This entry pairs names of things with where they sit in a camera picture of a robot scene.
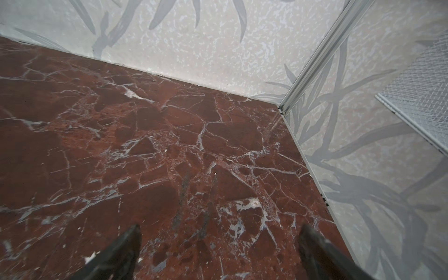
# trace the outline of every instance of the red marble floor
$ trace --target red marble floor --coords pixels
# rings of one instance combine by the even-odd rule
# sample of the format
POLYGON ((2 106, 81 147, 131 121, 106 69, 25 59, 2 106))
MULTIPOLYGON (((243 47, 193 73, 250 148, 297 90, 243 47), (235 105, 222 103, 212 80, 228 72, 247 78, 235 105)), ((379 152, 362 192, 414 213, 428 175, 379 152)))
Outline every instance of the red marble floor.
POLYGON ((130 225, 135 279, 306 279, 348 254, 277 108, 0 38, 0 278, 64 279, 130 225))

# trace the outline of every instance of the wall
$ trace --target wall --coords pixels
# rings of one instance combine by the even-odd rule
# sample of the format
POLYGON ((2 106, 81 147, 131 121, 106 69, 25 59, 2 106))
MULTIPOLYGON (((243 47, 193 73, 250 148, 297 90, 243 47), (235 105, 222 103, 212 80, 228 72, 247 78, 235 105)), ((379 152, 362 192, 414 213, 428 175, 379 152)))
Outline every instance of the wall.
POLYGON ((0 34, 280 102, 344 0, 5 0, 0 34))
POLYGON ((374 98, 448 29, 447 15, 444 1, 377 0, 286 116, 378 279, 448 275, 448 159, 374 98))

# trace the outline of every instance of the metal trim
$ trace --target metal trim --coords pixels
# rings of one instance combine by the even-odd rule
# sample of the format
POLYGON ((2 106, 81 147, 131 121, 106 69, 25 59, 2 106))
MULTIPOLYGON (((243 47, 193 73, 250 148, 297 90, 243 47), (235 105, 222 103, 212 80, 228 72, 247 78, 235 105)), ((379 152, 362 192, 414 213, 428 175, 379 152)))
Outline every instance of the metal trim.
POLYGON ((375 98, 381 102, 384 106, 386 106, 389 110, 391 110, 397 117, 399 117, 402 121, 407 123, 410 127, 412 127, 418 134, 420 134, 426 141, 428 141, 434 148, 436 148, 439 152, 441 152, 444 156, 448 156, 448 149, 445 147, 440 141, 436 138, 432 137, 427 133, 426 129, 421 127, 418 123, 416 123, 411 118, 408 118, 403 112, 397 108, 393 103, 389 102, 387 98, 381 95, 381 93, 375 94, 375 98))
POLYGON ((351 0, 341 15, 331 27, 311 59, 302 70, 293 86, 289 89, 279 105, 279 109, 286 115, 299 100, 311 82, 324 68, 350 31, 356 26, 366 10, 374 0, 351 0))

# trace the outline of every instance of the gray leaf print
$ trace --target gray leaf print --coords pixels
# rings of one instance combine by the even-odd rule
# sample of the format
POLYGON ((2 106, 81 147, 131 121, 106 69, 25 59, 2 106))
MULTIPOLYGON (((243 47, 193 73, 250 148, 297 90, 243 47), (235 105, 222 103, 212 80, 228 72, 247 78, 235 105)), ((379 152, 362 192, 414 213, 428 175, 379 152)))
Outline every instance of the gray leaf print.
POLYGON ((241 24, 240 42, 242 42, 244 33, 246 32, 246 26, 247 26, 246 8, 244 6, 243 0, 233 0, 233 4, 235 5, 235 9, 237 9, 238 17, 240 18, 240 24, 241 24))
POLYGON ((109 32, 109 46, 112 47, 119 38, 123 36, 123 34, 128 29, 129 25, 131 24, 132 18, 134 17, 135 10, 137 10, 138 5, 142 0, 129 0, 128 4, 126 5, 126 9, 123 12, 123 15, 121 16, 120 20, 117 22, 115 27, 109 32))
POLYGON ((84 5, 82 4, 81 0, 69 0, 69 1, 75 8, 78 15, 81 17, 82 21, 86 24, 86 26, 90 30, 90 32, 92 32, 94 35, 96 35, 95 26, 93 25, 92 18, 89 16, 89 13, 87 12, 84 5))
POLYGON ((20 28, 14 28, 15 30, 19 31, 20 33, 24 34, 25 36, 33 39, 36 42, 41 43, 43 46, 49 47, 51 49, 55 49, 58 51, 63 51, 63 52, 69 52, 67 51, 63 46, 51 41, 50 39, 47 39, 41 35, 37 35, 36 33, 33 32, 29 32, 20 28))
POLYGON ((339 63, 338 65, 334 65, 337 67, 337 73, 333 92, 321 93, 322 88, 320 88, 320 85, 325 83, 327 78, 327 74, 325 74, 322 76, 322 79, 319 77, 316 80, 314 85, 316 92, 311 92, 309 94, 306 104, 304 100, 302 100, 302 102, 299 101, 295 106, 295 108, 298 108, 299 117, 294 117, 294 125, 300 125, 300 122, 302 120, 304 121, 304 116, 307 115, 311 109, 322 103, 327 103, 327 109, 321 113, 318 122, 321 121, 323 116, 328 118, 328 115, 330 115, 326 128, 324 124, 319 124, 316 126, 318 129, 314 129, 313 131, 308 122, 303 126, 299 142, 301 140, 304 141, 307 138, 309 139, 309 137, 316 132, 324 132, 321 147, 316 149, 312 155, 305 155, 305 157, 311 164, 330 171, 334 180, 338 182, 335 183, 328 180, 319 181, 322 185, 334 190, 334 192, 327 193, 328 199, 352 205, 368 227, 370 233, 370 251, 364 268, 368 273, 375 274, 379 264, 381 264, 386 279, 399 278, 402 280, 409 280, 422 263, 426 265, 438 279, 444 279, 444 276, 448 273, 448 270, 446 269, 448 264, 430 249, 425 247, 424 242, 428 231, 428 225, 418 214, 418 211, 437 212, 440 211, 440 207, 437 205, 426 204, 410 205, 408 198, 446 176, 448 174, 446 168, 448 166, 448 158, 443 158, 432 171, 428 172, 425 176, 420 178, 420 180, 410 185, 401 193, 397 193, 389 186, 386 186, 379 181, 347 174, 328 162, 329 160, 339 159, 349 155, 359 148, 378 140, 414 133, 413 129, 401 122, 374 129, 337 151, 332 151, 329 148, 329 144, 333 140, 333 134, 338 119, 339 105, 343 98, 348 93, 361 86, 395 71, 394 69, 386 70, 343 87, 342 83, 344 80, 347 57, 346 47, 347 45, 345 43, 341 45, 339 63), (373 221, 370 216, 371 208, 366 204, 366 201, 380 204, 384 214, 389 217, 393 223, 397 224, 398 227, 402 227, 404 238, 401 244, 401 253, 397 254, 394 251, 387 238, 383 235, 383 232, 380 231, 378 225, 373 221))
POLYGON ((273 86, 281 86, 284 87, 285 89, 289 90, 291 88, 291 86, 279 83, 279 82, 266 82, 267 84, 273 85, 273 86))
POLYGON ((294 82, 297 80, 296 75, 294 75, 294 73, 289 70, 289 68, 286 66, 286 64, 284 65, 284 69, 286 71, 286 75, 288 76, 288 79, 291 81, 292 84, 294 84, 294 82))
POLYGON ((395 273, 391 265, 380 255, 381 266, 383 267, 384 274, 387 280, 395 280, 395 273))
POLYGON ((271 94, 271 93, 261 93, 259 95, 253 95, 253 96, 251 96, 251 98, 255 98, 255 99, 264 98, 264 99, 268 99, 270 102, 279 103, 284 98, 285 95, 286 95, 286 93, 280 94, 280 95, 271 94))
POLYGON ((162 22, 162 20, 164 20, 165 16, 173 8, 175 2, 176 0, 160 0, 159 5, 157 6, 157 10, 155 11, 154 18, 149 24, 150 30, 156 28, 162 22))
POLYGON ((101 29, 101 34, 106 34, 106 29, 109 27, 109 12, 106 11, 104 13, 103 18, 99 24, 99 28, 101 29))
POLYGON ((120 0, 112 0, 112 2, 117 5, 119 8, 121 8, 121 2, 120 0))
MULTIPOLYGON (((297 108, 297 107, 294 107, 292 110, 291 110, 291 114, 292 114, 292 116, 293 116, 293 118, 295 119, 295 120, 297 120, 298 118, 299 118, 299 113, 298 113, 298 111, 299 111, 299 108, 297 108)), ((299 131, 299 126, 298 125, 295 125, 294 126, 294 135, 297 135, 297 132, 299 131)))
POLYGON ((405 189, 400 194, 400 196, 408 198, 409 196, 416 194, 418 191, 421 191, 426 186, 429 186, 432 183, 438 181, 440 178, 445 176, 445 174, 447 174, 447 166, 448 166, 448 158, 444 157, 433 171, 429 172, 418 182, 405 189))
POLYGON ((96 59, 100 59, 103 53, 103 50, 106 46, 112 47, 126 32, 131 21, 134 17, 135 11, 142 0, 129 0, 126 5, 125 11, 121 15, 120 20, 114 26, 114 28, 106 34, 106 29, 109 25, 109 13, 106 12, 103 16, 103 19, 100 23, 101 35, 97 38, 95 43, 92 46, 93 56, 96 59))
POLYGON ((438 205, 430 205, 430 204, 416 204, 412 206, 414 209, 422 210, 425 212, 438 212, 442 208, 438 205))
MULTIPOLYGON (((308 127, 310 126, 310 123, 311 123, 311 121, 308 120, 308 121, 303 125, 302 130, 303 130, 303 131, 308 131, 308 127)), ((295 128, 295 130, 294 130, 294 132, 295 132, 294 135, 297 134, 298 130, 299 130, 299 126, 296 125, 296 128, 295 128)))
POLYGON ((196 13, 196 25, 195 28, 198 27, 199 19, 201 16, 201 0, 193 0, 194 12, 196 13))
POLYGON ((403 134, 410 134, 414 132, 415 130, 404 122, 383 126, 367 132, 366 134, 360 136, 358 139, 351 142, 350 144, 347 144, 346 146, 340 148, 339 150, 332 152, 331 154, 328 155, 327 158, 339 159, 346 155, 350 155, 359 148, 362 148, 378 140, 395 137, 403 134))

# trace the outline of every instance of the wire mesh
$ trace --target wire mesh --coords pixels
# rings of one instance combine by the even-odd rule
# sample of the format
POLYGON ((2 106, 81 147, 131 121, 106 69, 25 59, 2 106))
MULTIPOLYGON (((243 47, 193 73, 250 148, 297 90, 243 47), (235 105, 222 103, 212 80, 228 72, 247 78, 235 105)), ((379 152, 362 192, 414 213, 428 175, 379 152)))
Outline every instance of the wire mesh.
POLYGON ((377 97, 448 155, 448 31, 377 97))

